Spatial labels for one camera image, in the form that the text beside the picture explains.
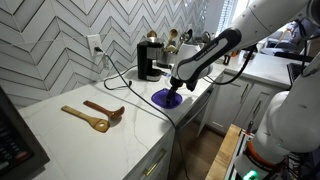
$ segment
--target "cabinet handle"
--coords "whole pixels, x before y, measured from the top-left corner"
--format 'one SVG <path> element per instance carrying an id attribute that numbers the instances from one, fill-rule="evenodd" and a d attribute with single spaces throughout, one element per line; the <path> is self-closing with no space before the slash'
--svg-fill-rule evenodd
<path id="1" fill-rule="evenodd" d="M 152 166 L 149 169 L 145 169 L 143 171 L 143 174 L 145 176 L 149 176 L 153 172 L 153 170 L 156 169 L 156 167 L 158 166 L 158 164 L 160 163 L 160 161 L 163 159 L 164 155 L 166 155 L 166 154 L 167 154 L 167 151 L 165 149 L 161 149 L 159 158 L 156 160 L 156 162 L 154 164 L 152 164 Z"/>
<path id="2" fill-rule="evenodd" d="M 241 95 L 241 100 L 242 100 L 242 98 L 243 98 L 243 96 L 246 94 L 246 92 L 247 92 L 247 90 L 248 90 L 248 84 L 246 85 L 246 88 L 244 89 L 244 91 L 243 91 L 243 93 L 242 93 L 242 95 Z"/>
<path id="3" fill-rule="evenodd" d="M 259 111 L 259 109 L 260 109 L 260 105 L 261 105 L 261 100 L 258 102 L 257 107 L 254 109 L 254 111 L 253 111 L 253 116 L 255 116 L 255 115 L 256 115 L 256 113 Z"/>

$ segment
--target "coffee machine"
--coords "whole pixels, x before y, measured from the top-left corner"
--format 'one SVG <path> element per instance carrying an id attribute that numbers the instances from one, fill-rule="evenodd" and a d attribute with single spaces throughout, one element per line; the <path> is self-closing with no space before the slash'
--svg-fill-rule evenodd
<path id="1" fill-rule="evenodd" d="M 151 38 L 137 45 L 138 78 L 147 81 L 159 81 L 162 71 L 153 68 L 153 60 L 160 59 L 164 44 Z"/>

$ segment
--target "white marble countertop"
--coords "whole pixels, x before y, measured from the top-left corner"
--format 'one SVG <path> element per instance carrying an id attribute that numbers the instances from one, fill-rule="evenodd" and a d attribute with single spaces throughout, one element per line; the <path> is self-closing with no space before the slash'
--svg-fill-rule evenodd
<path id="1" fill-rule="evenodd" d="M 238 71 L 243 61 L 241 53 L 232 58 L 228 66 L 214 64 L 210 76 L 215 79 L 225 68 Z M 257 54 L 248 64 L 245 73 L 289 86 L 286 64 L 290 62 Z M 139 80 L 136 69 L 124 77 L 132 80 L 132 88 L 152 104 L 151 96 L 155 92 L 171 87 L 170 78 L 165 76 L 157 83 Z M 113 87 L 122 85 L 120 78 L 107 83 Z M 180 106 L 172 110 L 160 109 L 178 123 L 209 86 L 204 80 L 199 80 L 193 92 L 184 86 L 177 91 L 183 97 Z M 62 106 L 68 105 L 87 115 L 107 118 L 83 105 L 85 100 L 109 110 L 124 106 L 125 113 L 120 122 L 111 121 L 109 130 L 100 133 L 84 120 L 60 110 Z M 109 91 L 102 82 L 83 86 L 20 109 L 19 112 L 50 158 L 50 162 L 45 165 L 46 170 L 36 174 L 34 179 L 122 179 L 172 126 L 164 115 L 152 109 L 129 89 Z"/>

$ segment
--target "white cabinet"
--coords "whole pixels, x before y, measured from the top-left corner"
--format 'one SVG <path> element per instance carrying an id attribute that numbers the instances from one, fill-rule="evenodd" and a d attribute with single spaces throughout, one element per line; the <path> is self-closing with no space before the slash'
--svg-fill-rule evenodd
<path id="1" fill-rule="evenodd" d="M 220 82 L 234 77 L 224 73 Z M 260 82 L 249 76 L 240 76 L 227 85 L 216 85 L 206 107 L 203 123 L 225 134 L 231 124 L 251 130 L 257 129 L 273 96 L 284 90 L 278 86 Z"/>
<path id="2" fill-rule="evenodd" d="M 225 82 L 231 78 L 232 76 L 225 74 L 219 81 Z M 238 115 L 251 86 L 250 81 L 240 78 L 228 85 L 215 86 L 202 122 L 206 122 L 221 133 L 227 132 Z"/>
<path id="3" fill-rule="evenodd" d="M 157 142 L 145 157 L 127 174 L 126 180 L 165 180 L 174 140 L 173 127 Z"/>

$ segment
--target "white tile wall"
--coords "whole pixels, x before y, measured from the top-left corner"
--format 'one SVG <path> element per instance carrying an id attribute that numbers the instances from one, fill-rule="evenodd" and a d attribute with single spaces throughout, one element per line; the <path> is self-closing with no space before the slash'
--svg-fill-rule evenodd
<path id="1" fill-rule="evenodd" d="M 91 57 L 87 35 L 100 34 L 124 70 L 136 64 L 136 44 L 151 29 L 165 40 L 170 29 L 181 33 L 188 24 L 202 33 L 206 6 L 207 0 L 2 0 L 0 85 L 20 108 L 92 83 L 115 70 Z"/>

